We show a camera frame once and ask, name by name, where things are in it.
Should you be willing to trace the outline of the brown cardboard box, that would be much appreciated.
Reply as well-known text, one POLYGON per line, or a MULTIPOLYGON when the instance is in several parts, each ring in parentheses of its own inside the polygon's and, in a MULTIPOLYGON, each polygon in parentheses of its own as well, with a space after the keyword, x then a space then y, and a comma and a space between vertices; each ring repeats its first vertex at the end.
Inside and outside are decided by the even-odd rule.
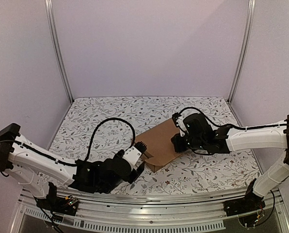
POLYGON ((152 172, 159 171, 182 154, 175 152, 171 142, 171 138, 177 133, 179 128, 175 126, 172 119, 168 119, 136 136, 136 142, 141 141, 146 144, 147 149, 141 159, 152 172))

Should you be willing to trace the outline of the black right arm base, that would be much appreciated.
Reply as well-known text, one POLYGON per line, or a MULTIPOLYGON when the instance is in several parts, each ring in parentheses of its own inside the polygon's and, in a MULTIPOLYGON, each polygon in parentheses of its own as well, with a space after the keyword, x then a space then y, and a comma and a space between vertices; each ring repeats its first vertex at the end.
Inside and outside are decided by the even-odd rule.
POLYGON ((258 224, 265 207, 263 198, 253 193, 255 181, 256 179, 253 179, 250 182, 244 197, 223 202, 224 211, 227 216, 245 214, 239 217, 240 224, 245 228, 255 227, 258 224))

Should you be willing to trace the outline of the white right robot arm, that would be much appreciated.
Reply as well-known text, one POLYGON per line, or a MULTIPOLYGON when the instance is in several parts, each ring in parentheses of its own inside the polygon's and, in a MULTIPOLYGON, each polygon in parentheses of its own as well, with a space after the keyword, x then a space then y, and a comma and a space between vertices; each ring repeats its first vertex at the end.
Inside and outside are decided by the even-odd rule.
POLYGON ((277 123, 238 127, 232 124, 212 128, 210 120, 201 113, 183 117, 172 115, 174 125, 179 128, 171 142, 175 152, 186 150, 205 151, 205 155, 227 154, 246 149, 279 148, 284 152, 263 175, 249 185, 246 197, 240 201, 240 208, 250 212, 269 191, 289 177, 289 115, 277 123))

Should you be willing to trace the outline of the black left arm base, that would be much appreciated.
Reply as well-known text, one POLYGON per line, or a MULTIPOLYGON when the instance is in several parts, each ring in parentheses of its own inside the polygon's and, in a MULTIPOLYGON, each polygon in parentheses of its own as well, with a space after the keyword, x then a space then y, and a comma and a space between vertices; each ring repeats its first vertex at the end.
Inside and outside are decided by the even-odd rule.
POLYGON ((39 208, 49 210, 51 213, 60 213, 69 216, 75 216, 79 202, 76 206, 63 206, 64 197, 57 196, 57 187, 49 182, 48 194, 44 199, 36 199, 36 204, 39 208))

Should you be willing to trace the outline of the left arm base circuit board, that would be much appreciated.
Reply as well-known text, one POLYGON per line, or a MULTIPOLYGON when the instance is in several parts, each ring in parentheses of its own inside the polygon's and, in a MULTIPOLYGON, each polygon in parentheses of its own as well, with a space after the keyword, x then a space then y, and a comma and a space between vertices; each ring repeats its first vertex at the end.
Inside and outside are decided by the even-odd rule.
POLYGON ((79 202, 79 199, 73 197, 72 195, 64 197, 63 206, 76 206, 79 202))

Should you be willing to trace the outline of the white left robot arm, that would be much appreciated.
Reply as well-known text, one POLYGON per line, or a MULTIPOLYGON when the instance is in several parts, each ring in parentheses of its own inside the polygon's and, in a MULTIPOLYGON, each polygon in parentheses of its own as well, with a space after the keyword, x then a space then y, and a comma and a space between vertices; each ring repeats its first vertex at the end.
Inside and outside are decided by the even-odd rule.
POLYGON ((146 151, 143 142, 118 151, 113 158, 89 162, 45 150, 19 131, 20 126, 16 123, 0 130, 0 172, 16 179, 52 211, 61 207, 61 199, 50 192, 54 186, 41 181, 39 173, 49 175, 72 189, 108 194, 122 182, 132 184, 144 170, 143 164, 135 166, 146 151))

